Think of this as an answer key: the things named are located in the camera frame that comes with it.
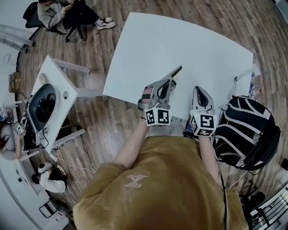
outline white table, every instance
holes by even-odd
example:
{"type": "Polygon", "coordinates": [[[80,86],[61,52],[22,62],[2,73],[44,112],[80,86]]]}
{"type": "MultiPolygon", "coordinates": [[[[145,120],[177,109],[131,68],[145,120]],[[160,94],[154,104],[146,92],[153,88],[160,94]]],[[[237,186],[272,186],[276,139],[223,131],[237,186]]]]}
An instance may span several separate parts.
{"type": "Polygon", "coordinates": [[[61,126],[77,97],[97,97],[103,95],[102,89],[77,88],[70,81],[70,79],[66,76],[66,74],[62,71],[61,68],[68,68],[76,71],[81,71],[84,73],[91,72],[89,68],[60,61],[58,59],[51,58],[50,56],[46,57],[39,71],[31,95],[34,95],[37,92],[37,90],[42,86],[39,80],[39,75],[41,73],[45,74],[45,76],[48,78],[48,82],[54,85],[59,95],[59,105],[57,108],[57,112],[54,115],[52,115],[53,117],[50,118],[52,121],[48,123],[47,126],[48,134],[45,135],[45,137],[49,142],[49,144],[45,149],[55,161],[56,158],[51,153],[54,147],[60,146],[61,144],[69,140],[72,140],[85,132],[85,130],[82,129],[55,141],[61,129],[61,126]],[[64,100],[63,98],[64,92],[68,92],[68,97],[66,100],[64,100]]]}
{"type": "MultiPolygon", "coordinates": [[[[218,106],[231,96],[234,78],[251,69],[253,54],[206,28],[145,13],[130,13],[118,41],[104,94],[137,104],[146,85],[181,65],[171,92],[172,115],[188,119],[193,88],[204,88],[218,106]]],[[[238,81],[235,95],[248,95],[251,71],[238,81]]]]}

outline wooden floor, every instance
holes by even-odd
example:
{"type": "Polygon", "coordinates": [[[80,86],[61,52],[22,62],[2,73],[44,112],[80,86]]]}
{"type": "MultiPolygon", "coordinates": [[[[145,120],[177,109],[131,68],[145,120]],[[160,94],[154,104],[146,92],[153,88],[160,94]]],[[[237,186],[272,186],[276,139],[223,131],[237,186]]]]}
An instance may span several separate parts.
{"type": "MultiPolygon", "coordinates": [[[[280,163],[287,157],[288,142],[287,98],[288,86],[288,27],[283,22],[271,0],[90,0],[86,1],[100,16],[113,17],[117,26],[111,30],[87,31],[87,41],[78,39],[74,33],[72,42],[65,43],[64,37],[41,29],[34,37],[35,47],[28,54],[21,54],[19,71],[21,91],[30,95],[38,71],[47,55],[92,69],[85,75],[69,71],[69,78],[79,87],[102,88],[109,70],[121,31],[129,12],[164,15],[192,22],[239,43],[254,54],[254,62],[261,70],[258,79],[263,91],[259,100],[272,111],[282,134],[277,155],[257,175],[249,173],[236,184],[239,192],[248,187],[253,179],[267,197],[287,182],[287,172],[280,163]]],[[[74,124],[87,129],[83,135],[84,148],[88,148],[92,164],[97,168],[103,162],[112,161],[137,124],[137,109],[134,105],[109,98],[78,99],[68,118],[74,124]]],[[[90,167],[90,159],[84,152],[81,137],[66,143],[56,155],[67,163],[79,167],[90,167]]],[[[36,166],[51,159],[41,153],[33,157],[36,166]]],[[[84,190],[93,173],[68,167],[67,191],[56,198],[73,206],[84,190]]],[[[237,181],[244,171],[221,165],[226,185],[237,181]]]]}

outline black and white backpack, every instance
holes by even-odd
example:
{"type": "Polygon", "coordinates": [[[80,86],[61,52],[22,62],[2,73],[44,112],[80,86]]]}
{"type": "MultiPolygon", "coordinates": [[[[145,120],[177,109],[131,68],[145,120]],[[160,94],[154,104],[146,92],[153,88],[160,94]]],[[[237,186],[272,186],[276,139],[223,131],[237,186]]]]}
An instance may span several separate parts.
{"type": "Polygon", "coordinates": [[[219,161],[243,170],[264,167],[274,156],[280,128],[260,103],[233,97],[222,106],[212,143],[219,161]]]}

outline mustard t-shirt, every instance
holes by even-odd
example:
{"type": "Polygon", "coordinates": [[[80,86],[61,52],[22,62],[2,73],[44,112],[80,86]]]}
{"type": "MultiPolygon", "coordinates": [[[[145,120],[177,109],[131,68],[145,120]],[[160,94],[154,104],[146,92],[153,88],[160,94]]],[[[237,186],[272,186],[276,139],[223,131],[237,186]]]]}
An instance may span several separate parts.
{"type": "MultiPolygon", "coordinates": [[[[194,140],[148,137],[130,170],[101,165],[73,208],[78,230],[222,230],[224,195],[194,140]]],[[[229,229],[248,229],[228,191],[229,229]]]]}

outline person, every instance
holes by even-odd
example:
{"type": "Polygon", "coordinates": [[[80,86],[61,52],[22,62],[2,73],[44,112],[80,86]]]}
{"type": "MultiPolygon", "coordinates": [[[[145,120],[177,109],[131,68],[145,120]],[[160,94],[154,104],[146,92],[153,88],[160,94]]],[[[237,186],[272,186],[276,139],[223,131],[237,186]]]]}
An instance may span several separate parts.
{"type": "Polygon", "coordinates": [[[42,174],[33,174],[31,179],[35,184],[42,185],[50,192],[63,193],[67,189],[67,175],[60,165],[57,165],[57,168],[50,168],[42,174]]]}
{"type": "Polygon", "coordinates": [[[24,136],[17,132],[19,123],[0,122],[0,157],[6,160],[20,159],[25,149],[24,136]]]}
{"type": "Polygon", "coordinates": [[[187,137],[145,138],[144,119],[114,162],[99,166],[74,206],[77,229],[248,229],[235,190],[226,191],[225,218],[210,139],[199,137],[197,143],[187,137]]]}
{"type": "Polygon", "coordinates": [[[66,33],[76,24],[95,24],[98,30],[116,25],[112,18],[100,18],[84,0],[39,0],[37,12],[39,20],[47,29],[55,28],[61,33],[66,33]]]}

